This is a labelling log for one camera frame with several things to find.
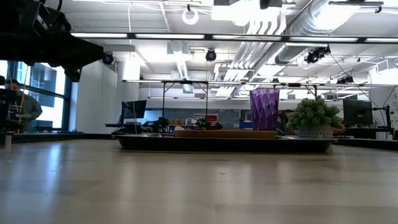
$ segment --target green plant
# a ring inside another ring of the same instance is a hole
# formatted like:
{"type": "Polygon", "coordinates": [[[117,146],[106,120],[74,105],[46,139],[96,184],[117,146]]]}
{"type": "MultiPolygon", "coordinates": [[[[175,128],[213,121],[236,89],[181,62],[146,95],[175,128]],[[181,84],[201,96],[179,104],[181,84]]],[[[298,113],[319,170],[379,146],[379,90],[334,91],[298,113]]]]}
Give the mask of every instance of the green plant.
{"type": "Polygon", "coordinates": [[[324,99],[317,96],[315,100],[308,98],[302,100],[296,110],[290,114],[287,126],[318,126],[330,124],[334,128],[341,127],[341,118],[336,115],[340,112],[337,106],[328,106],[324,99]]]}

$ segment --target monitor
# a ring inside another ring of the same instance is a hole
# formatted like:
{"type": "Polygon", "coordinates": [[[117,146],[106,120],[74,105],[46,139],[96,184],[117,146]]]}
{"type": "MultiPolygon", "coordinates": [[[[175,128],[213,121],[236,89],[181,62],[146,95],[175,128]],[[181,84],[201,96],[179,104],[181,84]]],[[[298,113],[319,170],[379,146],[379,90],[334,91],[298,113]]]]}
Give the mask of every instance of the monitor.
{"type": "Polygon", "coordinates": [[[343,100],[346,124],[373,124],[372,103],[360,100],[343,100]]]}
{"type": "Polygon", "coordinates": [[[124,118],[126,119],[144,118],[145,107],[147,105],[146,100],[130,101],[130,102],[125,102],[125,104],[126,105],[124,107],[124,118]]]}

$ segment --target purple vase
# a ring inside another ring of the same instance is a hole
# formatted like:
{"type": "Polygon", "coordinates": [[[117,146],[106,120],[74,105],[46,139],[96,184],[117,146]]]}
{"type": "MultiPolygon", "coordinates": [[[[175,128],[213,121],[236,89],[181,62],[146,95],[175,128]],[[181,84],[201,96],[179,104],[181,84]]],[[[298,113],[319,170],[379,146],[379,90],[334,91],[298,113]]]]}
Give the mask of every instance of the purple vase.
{"type": "Polygon", "coordinates": [[[253,130],[275,131],[278,120],[279,90],[250,91],[253,130]]]}

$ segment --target potted plant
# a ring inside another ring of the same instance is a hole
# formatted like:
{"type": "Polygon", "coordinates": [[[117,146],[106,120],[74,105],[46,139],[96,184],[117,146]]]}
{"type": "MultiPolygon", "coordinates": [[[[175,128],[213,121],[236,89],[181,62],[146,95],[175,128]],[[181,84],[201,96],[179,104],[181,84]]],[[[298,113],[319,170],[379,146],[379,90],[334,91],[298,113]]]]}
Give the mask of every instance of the potted plant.
{"type": "Polygon", "coordinates": [[[288,126],[298,129],[300,138],[332,138],[333,129],[341,127],[340,109],[328,106],[320,96],[302,100],[290,114],[288,126]]]}

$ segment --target gray pot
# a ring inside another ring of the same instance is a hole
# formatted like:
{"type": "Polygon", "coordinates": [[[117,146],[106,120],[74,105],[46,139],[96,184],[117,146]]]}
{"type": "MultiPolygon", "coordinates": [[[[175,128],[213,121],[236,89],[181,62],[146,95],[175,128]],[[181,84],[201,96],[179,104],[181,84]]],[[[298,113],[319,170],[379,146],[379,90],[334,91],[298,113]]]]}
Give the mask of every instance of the gray pot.
{"type": "Polygon", "coordinates": [[[299,138],[331,139],[333,137],[333,129],[330,124],[319,126],[300,125],[297,136],[299,138]]]}

